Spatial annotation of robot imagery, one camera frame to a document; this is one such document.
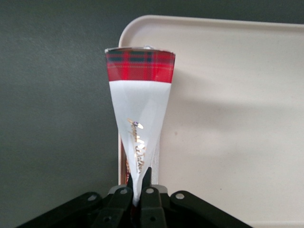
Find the gold lettering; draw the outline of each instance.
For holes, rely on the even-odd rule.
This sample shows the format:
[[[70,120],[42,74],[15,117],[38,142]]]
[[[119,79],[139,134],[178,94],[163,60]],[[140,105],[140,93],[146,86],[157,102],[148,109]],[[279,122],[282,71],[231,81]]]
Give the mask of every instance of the gold lettering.
[[[144,165],[144,155],[145,153],[142,150],[146,150],[146,146],[144,145],[144,141],[140,139],[140,136],[137,134],[137,129],[143,129],[143,126],[138,123],[135,122],[131,119],[127,119],[128,122],[131,124],[131,130],[132,132],[130,132],[130,134],[133,136],[134,138],[134,142],[136,143],[140,143],[139,145],[134,147],[134,156],[136,159],[136,163],[137,163],[137,171],[138,173],[141,173],[142,169],[143,169],[143,165]]]

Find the dark gray wall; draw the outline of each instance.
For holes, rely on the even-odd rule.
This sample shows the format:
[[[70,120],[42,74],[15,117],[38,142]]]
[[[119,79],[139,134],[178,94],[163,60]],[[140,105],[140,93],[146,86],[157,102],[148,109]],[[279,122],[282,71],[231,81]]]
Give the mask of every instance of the dark gray wall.
[[[304,23],[299,0],[0,2],[0,228],[117,184],[104,49],[146,14]]]

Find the white paper wrapper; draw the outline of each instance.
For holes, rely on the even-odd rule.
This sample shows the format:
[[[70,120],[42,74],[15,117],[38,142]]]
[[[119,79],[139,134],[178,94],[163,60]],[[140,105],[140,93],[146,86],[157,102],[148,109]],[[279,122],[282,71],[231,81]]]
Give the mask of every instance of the white paper wrapper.
[[[133,180],[137,206],[151,166],[169,99],[175,55],[146,49],[106,51],[109,85],[118,131]]]

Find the bolt hole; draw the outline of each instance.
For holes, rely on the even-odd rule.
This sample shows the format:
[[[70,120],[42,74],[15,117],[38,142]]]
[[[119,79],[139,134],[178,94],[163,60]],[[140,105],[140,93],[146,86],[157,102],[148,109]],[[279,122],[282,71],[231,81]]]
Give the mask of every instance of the bolt hole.
[[[104,217],[104,222],[109,222],[111,220],[111,216]]]

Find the black clamp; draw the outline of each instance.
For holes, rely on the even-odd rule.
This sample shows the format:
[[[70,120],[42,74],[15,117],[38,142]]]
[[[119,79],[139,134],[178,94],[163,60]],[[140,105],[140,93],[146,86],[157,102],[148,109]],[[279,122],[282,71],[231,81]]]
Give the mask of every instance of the black clamp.
[[[151,173],[149,168],[137,208],[130,178],[104,199],[88,192],[17,228],[251,228],[187,191],[169,197],[166,187],[151,185]]]

